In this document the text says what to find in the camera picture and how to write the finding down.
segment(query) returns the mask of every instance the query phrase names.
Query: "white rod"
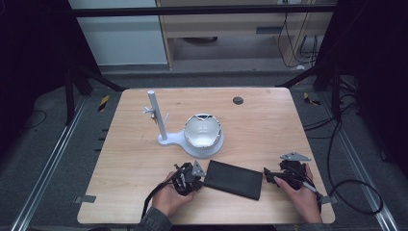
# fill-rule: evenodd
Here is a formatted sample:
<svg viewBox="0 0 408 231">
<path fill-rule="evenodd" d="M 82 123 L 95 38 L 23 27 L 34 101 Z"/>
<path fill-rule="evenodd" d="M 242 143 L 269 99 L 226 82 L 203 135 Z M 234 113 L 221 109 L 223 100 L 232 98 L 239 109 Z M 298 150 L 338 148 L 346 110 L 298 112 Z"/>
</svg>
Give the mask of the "white rod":
<svg viewBox="0 0 408 231">
<path fill-rule="evenodd" d="M 163 123 L 162 115 L 160 114 L 159 104 L 157 103 L 156 94 L 154 90 L 149 90 L 147 92 L 149 95 L 150 103 L 152 104 L 152 108 L 154 110 L 155 117 L 157 119 L 157 123 L 159 124 L 160 134 L 162 134 L 162 139 L 165 141 L 167 140 L 167 133 L 165 124 Z"/>
</svg>

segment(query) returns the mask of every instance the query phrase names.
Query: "human hand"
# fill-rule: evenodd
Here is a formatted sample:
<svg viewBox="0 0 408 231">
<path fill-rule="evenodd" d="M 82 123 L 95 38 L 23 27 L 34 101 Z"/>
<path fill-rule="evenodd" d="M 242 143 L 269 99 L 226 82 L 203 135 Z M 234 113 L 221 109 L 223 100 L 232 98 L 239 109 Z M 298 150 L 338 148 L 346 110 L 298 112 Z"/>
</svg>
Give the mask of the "human hand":
<svg viewBox="0 0 408 231">
<path fill-rule="evenodd" d="M 166 179 L 171 177 L 173 173 L 174 172 L 169 173 Z M 191 201 L 194 195 L 195 192 L 191 192 L 183 196 L 174 189 L 172 184 L 167 184 L 153 196 L 152 206 L 167 217 L 170 217 L 180 206 Z"/>
<path fill-rule="evenodd" d="M 306 174 L 311 180 L 313 180 L 312 171 L 307 164 Z M 322 223 L 318 202 L 314 192 L 304 186 L 296 191 L 286 181 L 276 176 L 274 177 L 274 180 L 276 181 L 276 184 L 289 196 L 294 208 L 302 216 L 306 223 Z"/>
</svg>

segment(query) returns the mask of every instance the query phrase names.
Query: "table surface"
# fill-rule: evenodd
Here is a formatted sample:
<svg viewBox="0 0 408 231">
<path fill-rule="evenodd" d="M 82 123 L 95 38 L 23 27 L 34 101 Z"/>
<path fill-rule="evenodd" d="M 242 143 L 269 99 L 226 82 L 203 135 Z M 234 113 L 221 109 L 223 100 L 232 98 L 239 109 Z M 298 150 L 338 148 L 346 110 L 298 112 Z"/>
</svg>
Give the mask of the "table surface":
<svg viewBox="0 0 408 231">
<path fill-rule="evenodd" d="M 318 191 L 326 194 L 313 153 L 306 139 L 291 93 L 283 88 L 159 89 L 155 90 L 162 116 L 169 113 L 168 132 L 179 132 L 190 116 L 215 116 L 225 142 L 212 160 L 263 171 L 280 172 L 280 156 L 296 151 L 311 157 L 309 163 Z M 90 179 L 78 214 L 81 223 L 138 223 L 145 198 L 174 164 L 194 162 L 180 146 L 161 146 L 158 125 L 144 114 L 151 107 L 148 89 L 122 93 L 114 119 Z M 241 105 L 233 98 L 243 99 Z M 198 160 L 206 171 L 209 159 Z M 335 216 L 330 204 L 322 205 L 323 222 Z M 194 200 L 171 218 L 175 224 L 301 223 L 293 204 L 276 185 L 262 182 L 259 201 L 203 187 Z"/>
</svg>

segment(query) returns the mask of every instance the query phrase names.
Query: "gray sleeve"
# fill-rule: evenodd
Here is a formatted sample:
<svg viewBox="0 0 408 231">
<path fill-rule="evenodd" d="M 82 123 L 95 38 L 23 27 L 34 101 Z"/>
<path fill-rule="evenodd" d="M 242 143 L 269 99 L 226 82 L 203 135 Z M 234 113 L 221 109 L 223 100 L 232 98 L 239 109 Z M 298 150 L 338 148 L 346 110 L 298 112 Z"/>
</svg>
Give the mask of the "gray sleeve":
<svg viewBox="0 0 408 231">
<path fill-rule="evenodd" d="M 173 224 L 162 212 L 150 207 L 135 231 L 168 231 Z"/>
<path fill-rule="evenodd" d="M 300 226 L 299 231 L 329 231 L 331 230 L 328 224 L 308 223 Z"/>
</svg>

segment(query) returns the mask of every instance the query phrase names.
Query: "floor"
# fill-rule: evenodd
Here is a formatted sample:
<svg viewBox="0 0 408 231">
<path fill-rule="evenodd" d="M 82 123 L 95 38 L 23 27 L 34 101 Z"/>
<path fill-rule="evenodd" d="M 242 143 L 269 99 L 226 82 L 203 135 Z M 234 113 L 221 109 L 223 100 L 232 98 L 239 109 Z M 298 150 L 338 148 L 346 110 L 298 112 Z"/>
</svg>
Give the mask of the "floor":
<svg viewBox="0 0 408 231">
<path fill-rule="evenodd" d="M 302 55 L 312 48 L 313 40 L 308 38 Z M 134 74 L 106 74 L 106 77 L 128 88 L 178 88 L 178 87 L 274 87 L 282 84 L 313 63 L 309 58 L 298 58 L 304 63 L 286 67 L 273 39 L 218 38 L 215 42 L 205 39 L 179 39 L 174 54 L 172 69 L 141 69 Z M 310 77 L 291 88 L 293 101 L 305 129 L 318 121 L 330 118 L 330 90 L 314 92 L 311 88 L 314 77 Z M 64 89 L 57 89 L 41 96 L 36 102 L 33 115 L 27 121 L 27 128 L 15 142 L 11 152 L 13 158 L 2 163 L 0 172 L 0 230 L 9 230 L 23 208 L 32 207 L 32 214 L 26 215 L 26 226 L 32 230 L 88 230 L 76 220 L 80 204 L 74 203 L 78 195 L 85 194 L 94 165 L 107 129 L 120 99 L 120 92 L 109 90 L 91 81 L 94 90 L 90 97 L 76 93 L 81 117 L 68 143 L 60 144 L 64 134 L 65 107 Z M 304 92 L 316 103 L 305 102 Z M 101 98 L 108 94 L 110 100 L 103 113 L 97 112 Z M 324 184 L 329 189 L 328 172 L 335 183 L 344 179 L 361 179 L 375 186 L 381 193 L 385 208 L 377 216 L 355 212 L 343 201 L 334 204 L 336 221 L 334 230 L 408 230 L 408 180 L 395 163 L 383 162 L 380 150 L 365 121 L 358 116 L 358 105 L 352 97 L 343 99 L 342 127 L 331 141 L 335 123 L 330 121 L 319 129 L 306 131 L 309 144 L 315 155 Z M 53 157 L 55 146 L 62 148 L 58 158 Z M 50 175 L 40 191 L 36 182 L 44 170 Z M 378 199 L 371 191 L 360 185 L 345 185 L 341 194 L 350 204 L 363 210 L 371 210 Z M 30 200 L 30 194 L 38 193 L 40 198 Z M 123 226 L 107 225 L 124 229 Z M 293 225 L 277 225 L 278 230 L 294 230 Z"/>
</svg>

